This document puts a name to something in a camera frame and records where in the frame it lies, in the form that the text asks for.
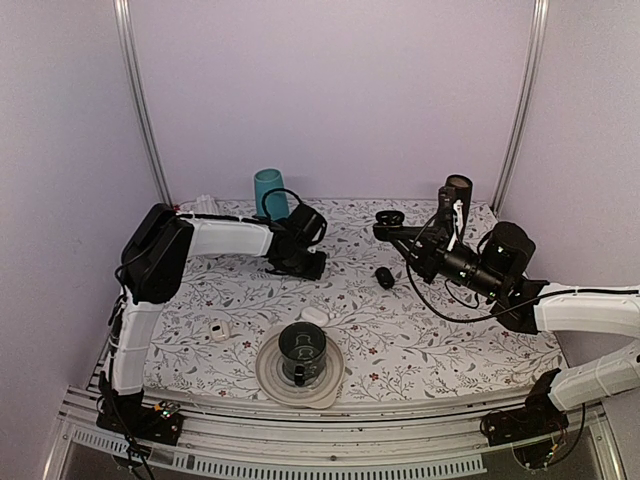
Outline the black oval charging case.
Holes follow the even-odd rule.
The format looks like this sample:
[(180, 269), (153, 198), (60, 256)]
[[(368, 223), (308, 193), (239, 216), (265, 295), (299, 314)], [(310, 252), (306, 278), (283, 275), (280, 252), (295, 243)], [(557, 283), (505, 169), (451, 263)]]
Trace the black oval charging case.
[(387, 241), (392, 232), (403, 228), (405, 215), (399, 210), (382, 210), (375, 214), (373, 225), (374, 237), (379, 241)]

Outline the small black earbud case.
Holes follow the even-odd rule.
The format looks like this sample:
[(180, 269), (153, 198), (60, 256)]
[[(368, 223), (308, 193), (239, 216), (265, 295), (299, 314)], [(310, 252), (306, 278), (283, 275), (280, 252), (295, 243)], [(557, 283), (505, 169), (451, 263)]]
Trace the small black earbud case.
[(389, 290), (395, 285), (395, 278), (387, 267), (377, 268), (375, 270), (375, 277), (379, 285), (385, 290)]

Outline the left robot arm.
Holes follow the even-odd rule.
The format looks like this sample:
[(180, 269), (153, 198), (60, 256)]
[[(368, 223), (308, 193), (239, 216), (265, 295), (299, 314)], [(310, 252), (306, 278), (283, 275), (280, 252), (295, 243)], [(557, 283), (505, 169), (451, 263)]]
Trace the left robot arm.
[(179, 213), (154, 205), (126, 244), (115, 271), (121, 291), (110, 319), (108, 360), (100, 383), (111, 419), (128, 434), (148, 426), (143, 371), (155, 324), (178, 293), (194, 256), (262, 257), (272, 273), (316, 281), (327, 256), (317, 250), (326, 219), (301, 203), (286, 218)]

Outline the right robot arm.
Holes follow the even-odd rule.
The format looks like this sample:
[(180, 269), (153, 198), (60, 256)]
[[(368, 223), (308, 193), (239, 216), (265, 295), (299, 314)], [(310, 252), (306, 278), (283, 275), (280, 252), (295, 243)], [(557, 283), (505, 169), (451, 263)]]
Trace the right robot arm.
[(482, 251), (463, 244), (456, 227), (405, 226), (398, 212), (377, 222), (373, 231), (401, 253), (408, 273), (427, 283), (441, 276), (484, 297), (492, 307), (489, 316), (508, 331), (585, 331), (631, 338), (627, 346), (599, 359), (543, 374), (517, 415), (524, 435), (539, 435), (554, 422), (556, 412), (638, 388), (637, 287), (569, 287), (526, 278), (535, 244), (511, 222), (497, 223), (484, 237)]

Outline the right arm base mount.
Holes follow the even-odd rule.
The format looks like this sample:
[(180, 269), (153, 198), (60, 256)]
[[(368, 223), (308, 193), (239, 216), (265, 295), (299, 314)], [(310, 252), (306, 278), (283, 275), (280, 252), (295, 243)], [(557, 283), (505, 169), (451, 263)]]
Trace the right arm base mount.
[(490, 411), (482, 417), (479, 429), (490, 446), (497, 446), (560, 432), (568, 426), (565, 413), (523, 406)]

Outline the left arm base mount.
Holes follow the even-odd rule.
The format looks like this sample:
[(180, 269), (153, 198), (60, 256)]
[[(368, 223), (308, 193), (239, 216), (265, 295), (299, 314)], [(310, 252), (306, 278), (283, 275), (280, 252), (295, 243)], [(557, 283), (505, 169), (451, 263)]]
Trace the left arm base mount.
[(165, 418), (152, 407), (135, 404), (105, 405), (96, 425), (107, 431), (163, 445), (176, 446), (185, 417), (180, 413)]

